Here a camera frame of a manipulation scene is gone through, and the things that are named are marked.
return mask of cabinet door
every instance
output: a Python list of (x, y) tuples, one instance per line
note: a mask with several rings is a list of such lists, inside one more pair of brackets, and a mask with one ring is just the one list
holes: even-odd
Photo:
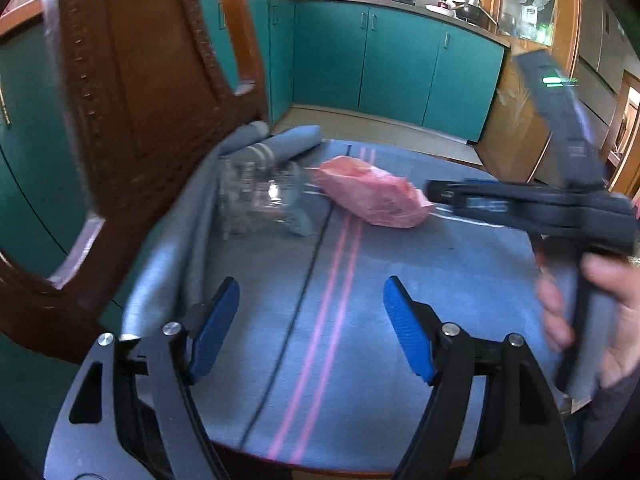
[[(216, 53), (216, 59), (225, 74), (231, 88), (238, 86), (238, 65), (231, 44), (231, 37), (226, 28), (226, 17), (220, 0), (200, 0), (205, 26)], [(269, 94), (269, 0), (249, 0), (249, 9), (254, 19), (254, 28), (258, 39), (258, 47), (262, 54), (264, 66), (265, 88), (267, 99)]]
[(48, 278), (66, 254), (47, 232), (0, 155), (0, 247), (25, 270)]
[(11, 121), (11, 127), (4, 124), (0, 130), (4, 156), (28, 202), (68, 252), (87, 208), (42, 23), (0, 46), (0, 84)]
[(264, 69), (264, 91), (267, 94), (267, 110), (271, 115), (271, 77), (269, 68), (270, 58), (270, 20), (269, 0), (249, 0), (249, 9), (254, 19), (255, 35), (258, 39), (258, 47), (262, 55), (262, 67)]
[(504, 48), (444, 25), (422, 126), (478, 140), (494, 98)]
[(204, 23), (209, 32), (213, 50), (216, 53), (216, 59), (225, 74), (229, 86), (236, 88), (238, 86), (238, 69), (229, 31), (226, 30), (222, 3), (220, 3), (220, 0), (200, 0), (200, 7), (202, 8)]
[(296, 3), (295, 102), (358, 109), (368, 13), (359, 4)]
[(295, 9), (295, 3), (292, 0), (271, 0), (269, 70), (273, 123), (284, 115), (293, 100)]
[(358, 110), (422, 124), (442, 26), (401, 10), (370, 7)]

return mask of teal cabinet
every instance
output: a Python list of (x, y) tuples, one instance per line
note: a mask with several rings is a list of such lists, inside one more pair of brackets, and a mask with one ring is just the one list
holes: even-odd
[(504, 47), (444, 25), (422, 126), (478, 140), (498, 81)]
[(262, 55), (262, 66), (264, 68), (264, 89), (267, 93), (267, 106), (271, 110), (271, 78), (270, 78), (270, 0), (249, 0), (249, 9), (254, 19), (255, 35), (258, 40), (258, 47)]
[(200, 8), (220, 68), (229, 86), (236, 88), (238, 86), (238, 67), (229, 31), (226, 29), (222, 3), (220, 0), (200, 0)]
[(269, 72), (271, 121), (278, 122), (293, 101), (295, 2), (271, 0)]
[(296, 2), (293, 101), (358, 109), (369, 7)]
[(69, 252), (82, 229), (87, 207), (66, 136), (42, 23), (0, 44), (0, 83), (11, 121), (9, 128), (0, 118), (2, 152), (46, 229)]
[[(22, 268), (49, 276), (64, 260), (18, 188), (0, 153), (0, 247)], [(120, 331), (122, 310), (113, 301), (100, 318)], [(78, 367), (45, 357), (0, 335), (0, 424), (36, 470), (42, 470), (51, 431)]]
[(31, 352), (0, 334), (0, 424), (36, 471), (78, 366)]
[[(220, 0), (200, 0), (205, 26), (209, 32), (216, 59), (231, 88), (238, 86), (238, 64), (226, 28), (226, 17)], [(249, 9), (254, 19), (258, 47), (262, 54), (267, 99), (269, 99), (269, 0), (249, 0)]]
[(48, 278), (66, 254), (49, 235), (0, 155), (0, 247), (23, 269)]
[(358, 110), (422, 124), (442, 27), (417, 14), (369, 7)]

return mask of chair backrest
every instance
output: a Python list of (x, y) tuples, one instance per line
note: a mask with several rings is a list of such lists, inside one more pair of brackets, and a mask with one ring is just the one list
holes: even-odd
[(66, 127), (93, 206), (48, 279), (0, 253), (0, 332), (13, 341), (80, 362), (146, 234), (199, 162), (239, 125), (267, 117), (247, 0), (222, 5), (235, 91), (198, 0), (58, 0)]

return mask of floor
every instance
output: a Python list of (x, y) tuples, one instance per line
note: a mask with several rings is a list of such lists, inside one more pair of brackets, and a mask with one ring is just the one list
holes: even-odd
[(414, 152), (482, 166), (476, 150), (464, 144), (462, 139), (420, 126), (346, 110), (294, 105), (275, 125), (274, 131), (279, 134), (300, 124), (319, 124), (328, 139), (391, 144)]

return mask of gray towel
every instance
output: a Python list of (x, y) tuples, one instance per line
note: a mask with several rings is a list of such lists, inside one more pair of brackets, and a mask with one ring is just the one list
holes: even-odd
[(241, 126), (217, 145), (164, 216), (122, 316), (122, 339), (148, 335), (188, 306), (205, 301), (206, 248), (218, 195), (218, 160), (280, 163), (321, 142), (319, 126), (299, 126), (264, 139), (264, 123)]

